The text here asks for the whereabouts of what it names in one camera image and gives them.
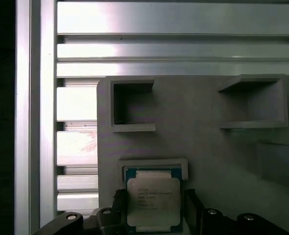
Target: metal plate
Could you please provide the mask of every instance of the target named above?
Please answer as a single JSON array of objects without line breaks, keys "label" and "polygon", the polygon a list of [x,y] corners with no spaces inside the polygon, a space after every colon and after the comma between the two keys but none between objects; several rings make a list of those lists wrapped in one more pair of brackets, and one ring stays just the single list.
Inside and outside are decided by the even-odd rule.
[{"label": "metal plate", "polygon": [[59,2],[57,16],[58,34],[289,35],[289,5]]},{"label": "metal plate", "polygon": [[129,226],[170,228],[180,224],[179,179],[134,178],[127,182],[127,190]]},{"label": "metal plate", "polygon": [[97,133],[57,132],[57,165],[97,165]]}]

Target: aluminum frame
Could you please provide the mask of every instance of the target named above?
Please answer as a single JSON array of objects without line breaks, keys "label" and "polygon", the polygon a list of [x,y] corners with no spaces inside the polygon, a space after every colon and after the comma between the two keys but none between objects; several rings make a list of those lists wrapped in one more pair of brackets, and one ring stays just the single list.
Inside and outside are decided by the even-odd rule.
[{"label": "aluminum frame", "polygon": [[16,1],[16,235],[40,227],[40,3]]},{"label": "aluminum frame", "polygon": [[[187,10],[200,21],[192,21]],[[209,19],[210,12],[221,13],[222,20]],[[147,13],[150,13],[150,21],[147,21]],[[171,24],[170,15],[171,19],[180,20]],[[92,21],[104,24],[88,23]],[[65,36],[68,43],[59,45],[63,53],[59,58],[58,34]],[[204,34],[206,37],[218,36],[216,44],[206,45],[205,51],[202,50],[204,45],[187,45],[184,41]],[[278,44],[259,46],[251,41],[248,46],[223,44],[221,37],[230,35],[245,39],[248,36],[248,41],[257,35],[266,38],[265,44],[267,38],[278,39]],[[119,42],[120,37],[124,38],[123,43]],[[91,39],[100,44],[91,45]],[[104,76],[289,74],[289,41],[286,39],[289,39],[289,5],[17,0],[15,234],[31,234],[57,214],[56,95],[59,78],[66,78],[65,86],[81,86],[91,85],[92,80],[94,84]],[[112,50],[96,51],[98,46]],[[91,128],[80,123],[83,122],[73,126],[65,123],[64,130],[89,131]],[[66,167],[65,172],[97,171],[82,167],[80,170]],[[91,196],[96,205],[97,194],[87,195],[87,204],[90,205],[88,198]],[[62,193],[60,205],[74,206],[69,205],[74,199],[74,204],[84,208],[83,204],[78,204],[80,195],[73,193],[72,196]]]},{"label": "aluminum frame", "polygon": [[56,47],[57,2],[41,0],[40,226],[57,215]]}]

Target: square compartment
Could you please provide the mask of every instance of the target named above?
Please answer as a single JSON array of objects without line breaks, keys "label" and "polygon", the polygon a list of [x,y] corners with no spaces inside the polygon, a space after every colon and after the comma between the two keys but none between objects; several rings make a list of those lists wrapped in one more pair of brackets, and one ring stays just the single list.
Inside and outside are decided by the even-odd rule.
[{"label": "square compartment", "polygon": [[154,80],[111,82],[111,127],[114,132],[155,131]]},{"label": "square compartment", "polygon": [[221,129],[288,127],[284,75],[240,75],[219,86],[241,112],[240,120],[220,124]]}]

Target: gray surface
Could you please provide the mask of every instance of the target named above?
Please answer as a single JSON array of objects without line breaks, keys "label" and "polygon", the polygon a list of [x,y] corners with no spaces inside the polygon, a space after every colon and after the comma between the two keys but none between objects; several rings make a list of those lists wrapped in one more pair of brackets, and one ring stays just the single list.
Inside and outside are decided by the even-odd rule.
[{"label": "gray surface", "polygon": [[260,143],[257,154],[261,177],[289,187],[289,146]]},{"label": "gray surface", "polygon": [[40,226],[40,1],[16,6],[14,233],[29,235]]},{"label": "gray surface", "polygon": [[289,35],[289,5],[59,2],[58,18],[59,34]]},{"label": "gray surface", "polygon": [[238,115],[228,111],[230,102],[217,93],[217,84],[224,79],[228,77],[155,77],[156,132],[142,134],[111,132],[110,120],[103,118],[110,116],[109,78],[100,81],[100,206],[111,204],[119,184],[119,159],[181,156],[189,163],[189,180],[183,187],[195,188],[207,207],[217,208],[231,218],[244,212],[256,213],[289,231],[289,189],[260,179],[256,155],[259,140],[289,143],[289,129],[220,130],[218,123]]}]

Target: horizontal aluminum profile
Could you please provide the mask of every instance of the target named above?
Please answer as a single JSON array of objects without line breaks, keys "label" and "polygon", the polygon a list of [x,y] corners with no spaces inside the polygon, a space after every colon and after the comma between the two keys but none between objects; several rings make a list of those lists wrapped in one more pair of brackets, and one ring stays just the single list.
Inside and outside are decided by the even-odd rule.
[{"label": "horizontal aluminum profile", "polygon": [[76,132],[97,131],[97,121],[66,121],[63,124],[63,130]]},{"label": "horizontal aluminum profile", "polygon": [[289,61],[284,43],[59,44],[59,61]]},{"label": "horizontal aluminum profile", "polygon": [[59,2],[57,32],[289,36],[289,5]]},{"label": "horizontal aluminum profile", "polygon": [[57,132],[57,165],[97,165],[97,133]]},{"label": "horizontal aluminum profile", "polygon": [[93,87],[97,86],[99,83],[100,79],[102,77],[89,77],[88,79],[86,78],[69,78],[69,79],[64,79],[63,86],[64,87]]},{"label": "horizontal aluminum profile", "polygon": [[65,175],[97,175],[97,165],[72,165],[65,166],[63,173]]},{"label": "horizontal aluminum profile", "polygon": [[239,75],[285,73],[289,62],[58,63],[58,77]]},{"label": "horizontal aluminum profile", "polygon": [[57,196],[58,211],[94,210],[99,207],[97,192],[60,192]]},{"label": "horizontal aluminum profile", "polygon": [[58,192],[98,191],[97,175],[59,175],[57,176]]},{"label": "horizontal aluminum profile", "polygon": [[96,120],[96,85],[57,88],[57,120]]}]

